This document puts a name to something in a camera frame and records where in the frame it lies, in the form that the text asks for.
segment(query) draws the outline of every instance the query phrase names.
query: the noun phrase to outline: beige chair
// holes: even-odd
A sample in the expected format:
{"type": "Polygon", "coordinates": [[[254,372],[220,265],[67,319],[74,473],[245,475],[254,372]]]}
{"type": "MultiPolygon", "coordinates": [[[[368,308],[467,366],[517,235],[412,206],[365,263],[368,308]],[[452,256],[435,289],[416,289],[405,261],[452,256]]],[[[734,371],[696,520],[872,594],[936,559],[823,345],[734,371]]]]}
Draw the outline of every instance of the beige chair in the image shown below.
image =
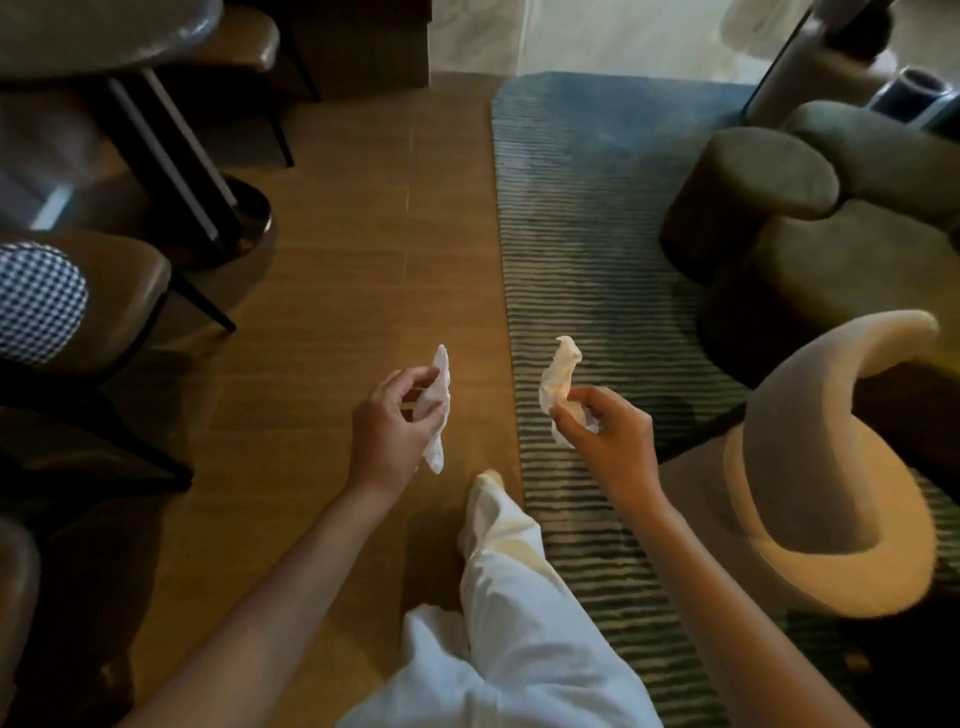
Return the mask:
{"type": "Polygon", "coordinates": [[[30,531],[0,518],[0,724],[16,692],[14,673],[34,620],[40,554],[30,531]]]}
{"type": "Polygon", "coordinates": [[[176,489],[189,487],[192,470],[134,434],[99,385],[143,346],[168,291],[227,331],[236,325],[145,242],[90,231],[0,233],[0,243],[25,238],[63,251],[89,295],[79,327],[52,358],[30,366],[0,357],[0,407],[41,412],[87,430],[170,473],[176,489]]]}
{"type": "MultiPolygon", "coordinates": [[[[276,143],[288,167],[294,166],[293,153],[277,115],[276,94],[267,72],[274,67],[280,47],[280,30],[265,12],[243,5],[224,8],[217,29],[201,45],[177,59],[176,65],[221,68],[249,74],[254,101],[262,109],[274,131],[276,143]]],[[[320,94],[310,79],[300,54],[294,55],[298,71],[311,96],[320,101],[320,94]]]]}
{"type": "Polygon", "coordinates": [[[764,379],[743,424],[660,466],[670,501],[765,610],[873,618],[926,593],[936,535],[923,494],[851,405],[859,377],[937,333],[924,311],[850,321],[764,379]]]}

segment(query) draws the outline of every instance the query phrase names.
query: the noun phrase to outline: houndstooth pillow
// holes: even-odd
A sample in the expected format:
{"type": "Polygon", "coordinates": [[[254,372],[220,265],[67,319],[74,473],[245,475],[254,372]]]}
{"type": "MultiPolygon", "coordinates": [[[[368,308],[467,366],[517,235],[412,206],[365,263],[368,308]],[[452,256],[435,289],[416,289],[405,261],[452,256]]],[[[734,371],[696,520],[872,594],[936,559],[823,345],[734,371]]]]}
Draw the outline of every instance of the houndstooth pillow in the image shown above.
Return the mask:
{"type": "Polygon", "coordinates": [[[77,266],[56,248],[0,244],[0,358],[49,361],[80,326],[88,295],[77,266]]]}

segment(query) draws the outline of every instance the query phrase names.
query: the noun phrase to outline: chair leg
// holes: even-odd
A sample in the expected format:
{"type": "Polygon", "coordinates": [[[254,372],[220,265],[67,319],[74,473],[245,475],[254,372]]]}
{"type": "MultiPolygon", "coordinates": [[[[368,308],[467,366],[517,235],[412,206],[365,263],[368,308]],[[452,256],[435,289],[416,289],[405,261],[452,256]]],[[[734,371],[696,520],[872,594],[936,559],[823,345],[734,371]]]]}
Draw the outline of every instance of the chair leg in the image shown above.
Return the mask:
{"type": "Polygon", "coordinates": [[[120,418],[113,403],[100,391],[90,393],[84,401],[67,403],[65,406],[51,408],[48,411],[69,425],[84,429],[166,471],[177,480],[185,483],[193,480],[193,470],[189,466],[136,435],[120,418]]]}
{"type": "Polygon", "coordinates": [[[226,313],[217,308],[213,304],[213,301],[197,290],[193,283],[177,271],[174,271],[170,276],[170,290],[176,291],[197,306],[197,308],[220,324],[220,326],[225,328],[229,333],[234,333],[237,330],[237,325],[229,319],[226,313]]]}
{"type": "Polygon", "coordinates": [[[270,85],[270,81],[266,76],[261,76],[259,82],[261,85],[260,96],[262,99],[263,115],[267,117],[267,121],[270,122],[270,128],[274,130],[276,144],[283,154],[283,159],[286,161],[287,167],[292,167],[294,166],[294,156],[290,151],[290,145],[287,144],[287,135],[283,131],[283,125],[280,124],[280,117],[277,114],[279,104],[276,102],[274,88],[270,85]]]}
{"type": "Polygon", "coordinates": [[[310,75],[310,69],[306,67],[303,56],[300,54],[300,48],[297,46],[297,41],[294,38],[293,26],[286,17],[286,10],[275,7],[274,4],[270,7],[274,22],[280,30],[280,47],[290,57],[290,60],[294,62],[297,73],[300,75],[300,80],[303,81],[303,85],[310,93],[310,98],[316,102],[322,101],[320,90],[317,89],[317,85],[313,83],[313,76],[310,75]]]}

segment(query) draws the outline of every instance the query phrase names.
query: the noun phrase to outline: table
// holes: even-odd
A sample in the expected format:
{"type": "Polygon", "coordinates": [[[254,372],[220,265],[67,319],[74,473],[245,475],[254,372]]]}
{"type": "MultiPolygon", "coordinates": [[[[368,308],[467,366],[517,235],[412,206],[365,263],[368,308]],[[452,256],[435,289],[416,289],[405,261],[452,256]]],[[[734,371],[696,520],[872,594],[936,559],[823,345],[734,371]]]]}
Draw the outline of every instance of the table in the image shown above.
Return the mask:
{"type": "Polygon", "coordinates": [[[4,0],[0,85],[70,83],[146,188],[152,242],[215,267],[272,227],[267,198],[224,178],[151,70],[201,42],[223,0],[4,0]]]}

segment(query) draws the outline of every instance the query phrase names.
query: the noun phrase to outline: cylindrical stool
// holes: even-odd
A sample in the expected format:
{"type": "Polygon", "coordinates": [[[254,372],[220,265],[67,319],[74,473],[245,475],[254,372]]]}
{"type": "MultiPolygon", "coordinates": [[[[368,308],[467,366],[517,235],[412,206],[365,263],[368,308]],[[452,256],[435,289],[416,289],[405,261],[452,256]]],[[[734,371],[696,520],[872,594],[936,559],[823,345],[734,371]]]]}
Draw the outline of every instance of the cylindrical stool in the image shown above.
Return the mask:
{"type": "Polygon", "coordinates": [[[707,143],[667,210],[660,241],[685,275],[708,281],[750,249],[768,217],[824,217],[839,191],[833,166],[800,139],[767,129],[726,129],[707,143]]]}

